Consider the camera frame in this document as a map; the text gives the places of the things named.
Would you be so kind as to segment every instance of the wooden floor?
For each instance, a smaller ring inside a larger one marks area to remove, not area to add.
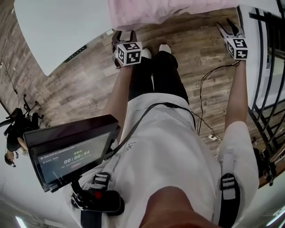
[[[0,0],[0,54],[19,93],[20,108],[24,104],[22,97],[27,94],[30,104],[35,100],[41,104],[39,112],[51,126],[99,116],[118,75],[111,60],[112,35],[96,38],[87,45],[87,50],[47,77],[31,54],[12,9],[12,0]],[[153,52],[158,51],[161,43],[170,45],[179,64],[190,108],[198,115],[201,114],[202,77],[215,67],[234,62],[216,27],[217,21],[226,25],[226,18],[237,22],[236,9],[183,14],[162,25],[149,25],[137,31],[138,40]],[[233,67],[218,70],[204,83],[204,120],[221,138],[233,73]],[[3,69],[0,70],[0,100],[10,112],[18,107],[18,97]],[[250,117],[247,125],[251,137],[256,137],[259,147],[264,148]],[[215,154],[219,142],[210,140],[209,134],[212,131],[202,124],[200,135]]]

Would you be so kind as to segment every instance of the white sneaker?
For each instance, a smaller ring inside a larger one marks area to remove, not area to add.
[[[168,53],[171,54],[171,49],[170,49],[169,45],[160,45],[159,51],[160,51],[160,52],[161,52],[161,51],[165,51],[165,52],[168,52]]]
[[[142,50],[142,57],[151,59],[151,52],[149,51],[149,49],[145,48]]]

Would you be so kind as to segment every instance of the white sleeve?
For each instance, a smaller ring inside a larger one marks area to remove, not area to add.
[[[226,129],[220,145],[218,161],[222,163],[223,155],[227,152],[234,154],[234,175],[240,187],[240,220],[251,204],[258,186],[258,168],[254,155],[248,128],[244,122],[234,122]]]

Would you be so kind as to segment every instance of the pink fabric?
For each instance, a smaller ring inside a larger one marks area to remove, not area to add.
[[[174,14],[209,12],[238,6],[237,0],[108,0],[113,29],[130,31],[161,24]]]

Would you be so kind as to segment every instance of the red button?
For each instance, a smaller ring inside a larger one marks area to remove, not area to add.
[[[101,199],[101,198],[102,198],[102,196],[103,196],[103,195],[102,195],[102,193],[101,193],[101,192],[99,192],[99,191],[94,192],[94,194],[93,194],[93,195],[94,195],[94,196],[95,196],[95,198],[96,198],[96,199],[98,199],[98,200],[99,200],[99,199]]]

